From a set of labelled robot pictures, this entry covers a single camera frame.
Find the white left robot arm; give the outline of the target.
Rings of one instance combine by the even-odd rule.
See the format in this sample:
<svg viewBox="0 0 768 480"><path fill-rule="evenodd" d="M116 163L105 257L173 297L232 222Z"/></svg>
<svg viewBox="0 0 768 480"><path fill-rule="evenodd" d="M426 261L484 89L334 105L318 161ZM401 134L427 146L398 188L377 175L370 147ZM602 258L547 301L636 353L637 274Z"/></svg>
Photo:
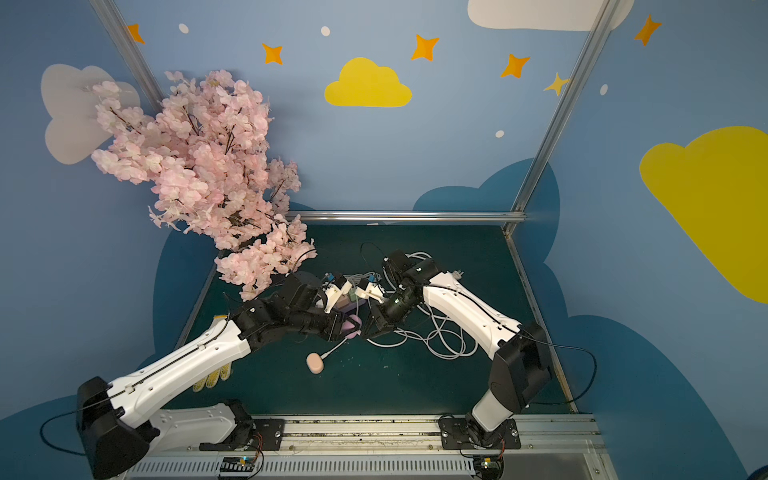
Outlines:
<svg viewBox="0 0 768 480"><path fill-rule="evenodd" d="M182 413L164 407L195 383L287 333L336 342L358 331L359 325L335 307L352 288L342 275L322 284L311 274L291 274L275 293L236 306L154 363L111 382L94 377L83 383L77 391L76 430L93 477L116 477L153 450L259 450L254 422L239 401Z"/></svg>

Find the purple earbud case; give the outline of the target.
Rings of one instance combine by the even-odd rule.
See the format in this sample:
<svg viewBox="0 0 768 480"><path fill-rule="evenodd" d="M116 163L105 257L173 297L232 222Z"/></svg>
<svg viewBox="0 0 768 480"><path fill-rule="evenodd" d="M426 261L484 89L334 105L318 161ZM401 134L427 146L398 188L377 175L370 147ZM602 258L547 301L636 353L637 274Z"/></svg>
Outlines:
<svg viewBox="0 0 768 480"><path fill-rule="evenodd" d="M361 333L362 321L357 315L349 315L342 324L343 337L352 339Z"/></svg>

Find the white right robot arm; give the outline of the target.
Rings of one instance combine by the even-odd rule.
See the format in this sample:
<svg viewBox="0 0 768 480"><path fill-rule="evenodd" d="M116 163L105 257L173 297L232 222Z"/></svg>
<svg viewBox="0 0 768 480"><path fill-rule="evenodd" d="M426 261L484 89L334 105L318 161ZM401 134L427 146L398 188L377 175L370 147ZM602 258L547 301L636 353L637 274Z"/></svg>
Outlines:
<svg viewBox="0 0 768 480"><path fill-rule="evenodd" d="M543 328L493 309L431 258L412 259L396 251L385 258L383 269L392 281L392 292L367 280L356 288L356 295L370 302L363 336L392 333L419 305L447 316L492 361L488 390L466 416L466 435L481 448L501 443L513 415L529 406L554 378Z"/></svg>

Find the purple power strip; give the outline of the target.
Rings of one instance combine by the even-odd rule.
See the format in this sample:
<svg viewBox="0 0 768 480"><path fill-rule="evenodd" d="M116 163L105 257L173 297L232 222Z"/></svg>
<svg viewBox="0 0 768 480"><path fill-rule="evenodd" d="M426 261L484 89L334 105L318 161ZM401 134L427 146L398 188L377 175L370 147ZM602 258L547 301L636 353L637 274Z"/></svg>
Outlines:
<svg viewBox="0 0 768 480"><path fill-rule="evenodd" d="M348 312L356 308L357 301L350 300L348 297L340 298L334 305L334 309L341 312Z"/></svg>

